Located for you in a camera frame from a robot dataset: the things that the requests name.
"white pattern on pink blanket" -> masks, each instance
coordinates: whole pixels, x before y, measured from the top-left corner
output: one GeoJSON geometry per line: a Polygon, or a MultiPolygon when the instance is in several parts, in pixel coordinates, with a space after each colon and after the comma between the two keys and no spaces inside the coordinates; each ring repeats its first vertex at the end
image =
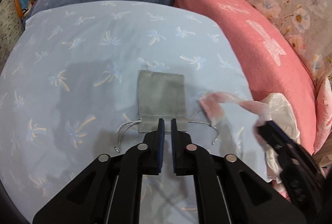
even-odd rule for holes
{"type": "Polygon", "coordinates": [[[293,107],[301,144],[312,154],[316,131],[314,84],[282,34],[245,0],[175,0],[174,6],[218,23],[241,64],[254,100],[260,101],[272,92],[284,94],[293,107]]]}

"pink blanket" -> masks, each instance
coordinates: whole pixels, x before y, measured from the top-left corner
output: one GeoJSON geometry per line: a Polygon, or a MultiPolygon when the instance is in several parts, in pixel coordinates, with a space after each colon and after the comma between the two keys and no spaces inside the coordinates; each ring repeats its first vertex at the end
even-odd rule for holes
{"type": "Polygon", "coordinates": [[[280,32],[245,0],[175,0],[174,6],[219,24],[242,66],[253,98],[260,101],[269,93],[284,94],[293,107],[301,144],[312,154],[316,134],[313,81],[280,32]]]}

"speckled floor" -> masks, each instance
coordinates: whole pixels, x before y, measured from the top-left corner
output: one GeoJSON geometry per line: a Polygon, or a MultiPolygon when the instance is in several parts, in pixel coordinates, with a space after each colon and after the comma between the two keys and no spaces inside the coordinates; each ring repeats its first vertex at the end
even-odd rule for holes
{"type": "Polygon", "coordinates": [[[0,72],[22,33],[22,23],[17,16],[14,0],[2,0],[0,3],[0,72]]]}

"light blue bed sheet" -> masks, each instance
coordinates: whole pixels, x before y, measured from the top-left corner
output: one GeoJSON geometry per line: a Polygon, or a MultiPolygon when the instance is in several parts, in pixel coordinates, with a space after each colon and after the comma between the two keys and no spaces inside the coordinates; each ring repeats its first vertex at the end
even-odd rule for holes
{"type": "MultiPolygon", "coordinates": [[[[142,69],[183,74],[189,116],[206,91],[252,99],[228,40],[207,17],[102,1],[45,10],[27,21],[0,77],[0,179],[27,220],[99,154],[117,155],[118,126],[138,117],[142,69]]],[[[229,123],[215,145],[207,125],[189,124],[192,141],[212,154],[239,155],[266,179],[252,129],[257,116],[223,107],[229,123]]],[[[202,113],[195,119],[206,121],[202,113]]],[[[132,127],[122,150],[143,137],[132,127]]],[[[170,144],[166,135],[162,174],[143,178],[140,223],[198,223],[193,179],[173,174],[170,144]]]]}

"gray drawstring pouch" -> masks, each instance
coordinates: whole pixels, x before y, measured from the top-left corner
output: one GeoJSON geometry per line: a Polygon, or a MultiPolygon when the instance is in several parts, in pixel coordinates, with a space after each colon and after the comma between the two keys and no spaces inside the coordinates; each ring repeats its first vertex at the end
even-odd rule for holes
{"type": "Polygon", "coordinates": [[[138,132],[158,128],[159,118],[165,120],[165,132],[171,131],[171,120],[176,119],[179,131],[188,130],[185,77],[179,74],[141,70],[138,77],[138,132]]]}

